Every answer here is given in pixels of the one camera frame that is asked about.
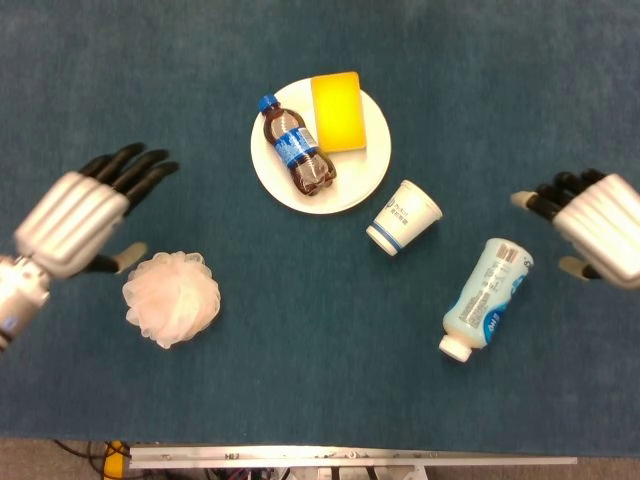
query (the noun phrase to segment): white plastic bottle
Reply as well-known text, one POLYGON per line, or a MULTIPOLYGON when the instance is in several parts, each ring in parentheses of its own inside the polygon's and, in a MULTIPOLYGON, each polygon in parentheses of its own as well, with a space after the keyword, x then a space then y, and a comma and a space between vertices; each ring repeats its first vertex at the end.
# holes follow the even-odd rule
POLYGON ((521 246, 503 238, 489 239, 460 298, 444 316, 447 334, 440 350, 466 362, 472 348, 485 347, 532 266, 533 258, 521 246))

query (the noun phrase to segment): white plate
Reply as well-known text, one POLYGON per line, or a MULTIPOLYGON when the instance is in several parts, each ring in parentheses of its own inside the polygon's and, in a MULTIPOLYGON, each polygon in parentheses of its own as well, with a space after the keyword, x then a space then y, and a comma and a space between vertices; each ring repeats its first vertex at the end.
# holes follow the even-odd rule
MULTIPOLYGON (((317 137, 311 80, 291 83, 276 92, 284 108, 298 112, 307 129, 317 137)), ((391 158, 391 135, 382 111, 369 95, 360 91, 367 148, 329 155, 338 176, 333 184, 313 197, 300 193, 273 146, 264 138, 264 117, 258 114, 251 132, 251 158, 264 188, 281 203, 300 212, 340 212, 362 202, 382 181, 391 158)))

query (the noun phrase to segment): cup rim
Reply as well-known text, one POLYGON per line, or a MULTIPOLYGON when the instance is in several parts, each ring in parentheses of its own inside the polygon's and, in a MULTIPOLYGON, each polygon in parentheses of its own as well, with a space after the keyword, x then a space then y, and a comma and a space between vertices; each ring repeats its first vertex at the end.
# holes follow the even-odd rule
POLYGON ((411 180, 407 180, 407 179, 404 179, 402 182, 400 182, 400 185, 401 186, 404 185, 405 187, 410 189, 412 192, 417 193, 422 199, 422 201, 427 205, 427 208, 436 212, 436 214, 438 215, 438 220, 442 218, 443 213, 442 213, 442 210, 440 210, 440 207, 438 207, 438 204, 419 186, 417 186, 411 180))

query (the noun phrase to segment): blue bottle cap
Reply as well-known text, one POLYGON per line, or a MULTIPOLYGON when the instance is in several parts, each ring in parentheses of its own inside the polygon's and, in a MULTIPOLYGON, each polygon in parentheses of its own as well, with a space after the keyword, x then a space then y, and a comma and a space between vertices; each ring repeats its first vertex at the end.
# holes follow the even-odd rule
POLYGON ((258 103, 258 109, 261 113, 264 113, 269 109, 269 107, 278 105, 279 103, 280 102, 278 102, 278 99, 275 97, 275 95, 265 95, 260 99, 260 103, 258 103))

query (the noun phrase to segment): soda bottle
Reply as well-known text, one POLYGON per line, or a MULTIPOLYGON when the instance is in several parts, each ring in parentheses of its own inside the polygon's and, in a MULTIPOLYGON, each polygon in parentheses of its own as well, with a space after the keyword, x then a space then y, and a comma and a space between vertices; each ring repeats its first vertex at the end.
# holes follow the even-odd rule
POLYGON ((273 95, 260 99, 260 112, 265 116, 264 136, 285 163, 298 190, 315 195, 336 178, 336 168, 318 147, 302 117, 286 108, 273 95))

